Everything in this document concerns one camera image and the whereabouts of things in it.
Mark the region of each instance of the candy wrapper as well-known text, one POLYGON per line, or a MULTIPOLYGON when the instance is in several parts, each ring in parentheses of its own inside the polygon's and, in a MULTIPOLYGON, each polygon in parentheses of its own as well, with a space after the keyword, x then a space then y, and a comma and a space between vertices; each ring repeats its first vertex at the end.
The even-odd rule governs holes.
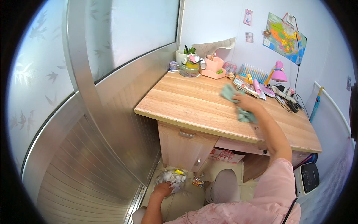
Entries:
POLYGON ((178 192, 180 190, 181 184, 187 179, 184 172, 181 170, 167 170, 161 173, 156 179, 155 184, 160 184, 163 181, 170 181, 171 187, 174 187, 171 193, 178 192))
POLYGON ((194 179, 192 180, 192 184, 201 188, 203 186, 204 182, 202 180, 200 180, 199 178, 194 177, 194 179))

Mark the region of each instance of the person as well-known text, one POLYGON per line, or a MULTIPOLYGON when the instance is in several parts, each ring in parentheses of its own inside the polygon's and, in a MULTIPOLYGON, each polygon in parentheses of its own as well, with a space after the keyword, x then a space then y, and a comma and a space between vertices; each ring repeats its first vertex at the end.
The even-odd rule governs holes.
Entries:
MULTIPOLYGON (((222 170, 205 190, 205 200, 208 204, 198 211, 185 213, 176 220, 167 222, 168 224, 299 222, 301 207, 295 204, 292 150, 285 134, 256 99, 242 94, 236 94, 233 99, 239 100, 238 106, 242 109, 255 115, 270 153, 268 169, 260 177, 253 199, 231 202, 238 188, 236 175, 231 169, 222 170)), ((133 213, 133 223, 163 223, 160 207, 163 199, 169 196, 171 191, 170 182, 156 185, 147 208, 141 208, 133 213)))

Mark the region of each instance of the drawer handle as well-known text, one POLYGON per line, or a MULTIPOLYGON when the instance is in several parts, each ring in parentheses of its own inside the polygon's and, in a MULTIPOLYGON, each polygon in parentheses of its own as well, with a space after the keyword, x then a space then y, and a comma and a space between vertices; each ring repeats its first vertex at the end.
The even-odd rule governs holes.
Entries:
POLYGON ((198 161, 195 163, 195 166, 198 166, 200 163, 200 158, 198 159, 198 161))
POLYGON ((179 135, 187 137, 187 138, 194 138, 195 137, 195 134, 184 133, 181 130, 179 130, 179 135))

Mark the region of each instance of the pink desk lamp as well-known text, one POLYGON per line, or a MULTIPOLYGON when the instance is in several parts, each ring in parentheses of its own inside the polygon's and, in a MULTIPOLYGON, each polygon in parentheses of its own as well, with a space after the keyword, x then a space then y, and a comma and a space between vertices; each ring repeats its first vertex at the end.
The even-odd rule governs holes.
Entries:
POLYGON ((271 88, 266 87, 269 84, 269 80, 275 80, 276 82, 287 82, 287 77, 284 73, 284 65, 282 61, 276 61, 275 68, 271 71, 270 75, 263 83, 265 86, 262 86, 262 90, 267 96, 275 97, 275 93, 272 91, 271 88))

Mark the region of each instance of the grey pants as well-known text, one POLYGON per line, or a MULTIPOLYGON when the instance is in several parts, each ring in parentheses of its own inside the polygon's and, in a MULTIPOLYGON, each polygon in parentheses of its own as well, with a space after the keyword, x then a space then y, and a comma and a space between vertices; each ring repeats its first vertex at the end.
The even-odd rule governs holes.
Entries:
MULTIPOLYGON (((218 173, 215 181, 212 182, 205 191, 204 204, 220 204, 231 202, 234 194, 238 190, 236 174, 232 169, 222 170, 218 173)), ((132 214, 134 224, 140 224, 144 216, 145 209, 138 209, 132 214)))

